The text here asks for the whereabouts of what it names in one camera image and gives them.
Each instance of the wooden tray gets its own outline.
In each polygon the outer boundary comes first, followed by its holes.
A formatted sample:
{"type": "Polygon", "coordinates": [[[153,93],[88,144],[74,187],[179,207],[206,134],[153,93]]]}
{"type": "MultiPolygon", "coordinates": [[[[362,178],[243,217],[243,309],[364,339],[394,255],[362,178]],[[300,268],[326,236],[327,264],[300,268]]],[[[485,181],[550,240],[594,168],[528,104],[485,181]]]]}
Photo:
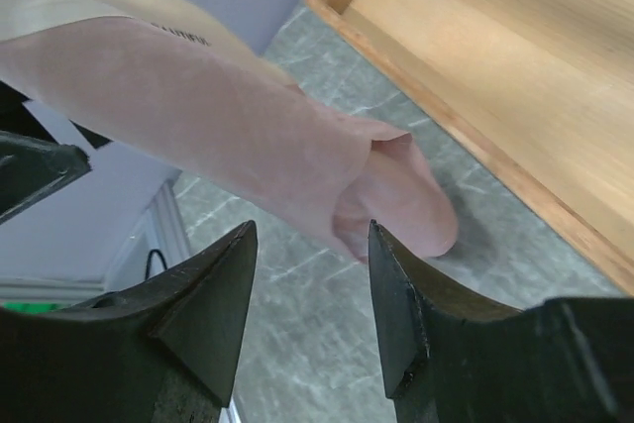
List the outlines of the wooden tray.
{"type": "Polygon", "coordinates": [[[307,3],[634,293],[634,0],[307,3]]]}

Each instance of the garment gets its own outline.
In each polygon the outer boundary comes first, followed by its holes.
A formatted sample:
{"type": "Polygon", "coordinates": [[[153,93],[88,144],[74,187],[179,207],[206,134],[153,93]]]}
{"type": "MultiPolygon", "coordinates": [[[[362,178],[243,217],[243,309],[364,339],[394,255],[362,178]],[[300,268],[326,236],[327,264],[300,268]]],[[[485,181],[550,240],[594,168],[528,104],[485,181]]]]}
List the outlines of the garment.
{"type": "Polygon", "coordinates": [[[421,258],[456,240],[452,205],[408,133],[306,97],[185,1],[0,2],[0,80],[77,124],[360,261],[371,219],[421,258]]]}

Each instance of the black cable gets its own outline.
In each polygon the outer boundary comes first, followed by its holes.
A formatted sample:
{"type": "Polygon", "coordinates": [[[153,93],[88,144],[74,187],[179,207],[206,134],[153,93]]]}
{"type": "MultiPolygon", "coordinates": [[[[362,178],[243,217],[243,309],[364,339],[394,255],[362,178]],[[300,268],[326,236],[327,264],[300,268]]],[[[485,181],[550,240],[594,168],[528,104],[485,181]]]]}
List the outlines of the black cable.
{"type": "Polygon", "coordinates": [[[165,255],[158,248],[153,248],[148,253],[148,259],[146,260],[146,281],[150,279],[150,271],[152,270],[152,258],[154,255],[157,255],[160,259],[160,263],[162,264],[162,269],[167,271],[167,260],[165,259],[165,255]]]}

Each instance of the gray floor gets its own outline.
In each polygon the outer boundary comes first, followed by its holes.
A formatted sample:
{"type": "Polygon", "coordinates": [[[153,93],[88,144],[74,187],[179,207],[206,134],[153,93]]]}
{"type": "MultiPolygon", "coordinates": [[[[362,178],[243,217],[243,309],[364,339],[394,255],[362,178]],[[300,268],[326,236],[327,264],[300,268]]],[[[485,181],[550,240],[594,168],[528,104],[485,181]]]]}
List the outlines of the gray floor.
{"type": "MultiPolygon", "coordinates": [[[[304,8],[267,57],[341,110],[411,131],[451,195],[461,235],[439,269],[519,307],[562,294],[618,295],[386,78],[304,8]]],[[[195,251],[255,219],[261,252],[237,377],[248,423],[395,421],[383,398],[367,270],[205,180],[175,187],[195,251]]]]}

